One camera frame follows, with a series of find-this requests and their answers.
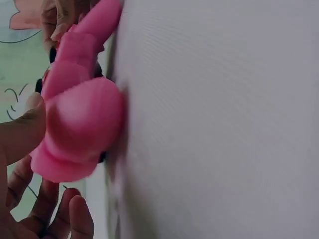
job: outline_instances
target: pink silicone object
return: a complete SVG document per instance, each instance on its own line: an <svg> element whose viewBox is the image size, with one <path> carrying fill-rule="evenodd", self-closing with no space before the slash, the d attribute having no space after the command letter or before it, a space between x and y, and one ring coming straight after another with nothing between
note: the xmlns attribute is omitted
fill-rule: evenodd
<svg viewBox="0 0 319 239"><path fill-rule="evenodd" d="M123 97L113 82L93 74L120 15L119 0L101 0L60 41L41 92L46 134L31 153L31 168L44 179L60 183L89 176L119 136Z"/></svg>

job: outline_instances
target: cartoon illustration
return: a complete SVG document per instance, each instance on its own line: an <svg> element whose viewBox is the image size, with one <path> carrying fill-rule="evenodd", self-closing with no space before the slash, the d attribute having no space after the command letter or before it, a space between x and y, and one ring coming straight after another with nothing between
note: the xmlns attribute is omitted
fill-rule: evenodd
<svg viewBox="0 0 319 239"><path fill-rule="evenodd" d="M40 32L41 0L0 0L0 43L17 43Z"/></svg>
<svg viewBox="0 0 319 239"><path fill-rule="evenodd" d="M14 0L19 12L10 20L10 28L15 30L40 29L40 11L42 0Z"/></svg>

